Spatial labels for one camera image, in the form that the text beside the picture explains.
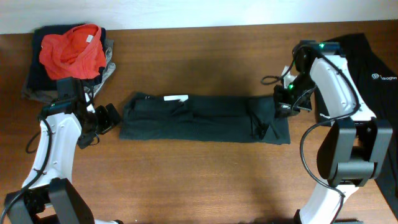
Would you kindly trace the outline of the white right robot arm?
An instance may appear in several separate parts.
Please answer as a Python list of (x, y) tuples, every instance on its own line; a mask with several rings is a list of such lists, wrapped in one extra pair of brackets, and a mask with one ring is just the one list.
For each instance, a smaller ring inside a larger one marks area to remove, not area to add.
[[(381, 172), (392, 138), (392, 126), (379, 119), (360, 95), (337, 42), (302, 40), (292, 51), (290, 70), (278, 77), (274, 88), (275, 115), (295, 116), (311, 110), (310, 96), (319, 91), (329, 118), (309, 127), (300, 140), (300, 159), (317, 183), (308, 202), (298, 209), (294, 223), (336, 223), (344, 203)], [(331, 128), (317, 152), (318, 177), (304, 154), (306, 137), (319, 126)]]

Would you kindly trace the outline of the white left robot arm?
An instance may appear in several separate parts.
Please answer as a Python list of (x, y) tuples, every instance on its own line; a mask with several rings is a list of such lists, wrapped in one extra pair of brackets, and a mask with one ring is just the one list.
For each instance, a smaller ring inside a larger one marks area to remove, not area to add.
[(72, 184), (76, 147), (99, 143), (121, 122), (113, 104), (95, 107), (78, 78), (57, 80), (58, 97), (38, 116), (40, 138), (29, 175), (6, 195), (1, 220), (11, 223), (99, 223)]

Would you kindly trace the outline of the dark green Nike t-shirt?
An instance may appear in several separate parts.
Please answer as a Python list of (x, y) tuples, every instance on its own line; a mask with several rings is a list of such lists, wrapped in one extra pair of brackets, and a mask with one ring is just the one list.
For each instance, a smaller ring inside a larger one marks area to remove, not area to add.
[(289, 123), (270, 96), (166, 96), (137, 92), (124, 106), (122, 140), (290, 144)]

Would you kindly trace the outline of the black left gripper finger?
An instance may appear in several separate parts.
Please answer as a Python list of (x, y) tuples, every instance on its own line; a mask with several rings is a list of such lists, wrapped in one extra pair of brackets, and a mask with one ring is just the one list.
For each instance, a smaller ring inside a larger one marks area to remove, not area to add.
[(98, 120), (98, 124), (96, 127), (97, 134), (105, 134), (113, 128), (113, 120), (110, 115), (110, 105), (100, 105), (95, 108), (95, 115)]
[(107, 112), (108, 112), (108, 120), (111, 123), (112, 126), (117, 126), (122, 118), (120, 114), (118, 113), (117, 109), (114, 107), (112, 103), (108, 104), (105, 106)]

